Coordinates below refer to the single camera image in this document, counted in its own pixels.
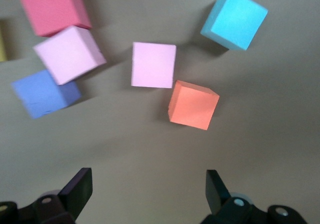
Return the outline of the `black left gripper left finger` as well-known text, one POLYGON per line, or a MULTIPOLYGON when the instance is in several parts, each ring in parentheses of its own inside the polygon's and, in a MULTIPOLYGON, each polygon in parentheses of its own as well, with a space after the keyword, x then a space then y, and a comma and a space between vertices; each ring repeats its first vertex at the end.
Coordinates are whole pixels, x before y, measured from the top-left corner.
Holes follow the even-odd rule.
POLYGON ((0 203, 2 224, 75 224, 93 193, 91 168, 81 168, 61 189, 43 193, 33 203, 18 208, 14 201, 0 203))

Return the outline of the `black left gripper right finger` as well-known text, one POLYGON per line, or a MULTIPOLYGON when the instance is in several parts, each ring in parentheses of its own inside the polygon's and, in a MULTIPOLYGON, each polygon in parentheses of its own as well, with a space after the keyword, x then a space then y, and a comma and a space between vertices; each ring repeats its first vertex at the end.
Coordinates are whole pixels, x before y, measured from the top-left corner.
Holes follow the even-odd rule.
POLYGON ((291 207, 271 205, 265 212, 242 197, 231 196, 216 170, 206 171, 205 196, 211 214, 203 224, 307 224, 291 207))

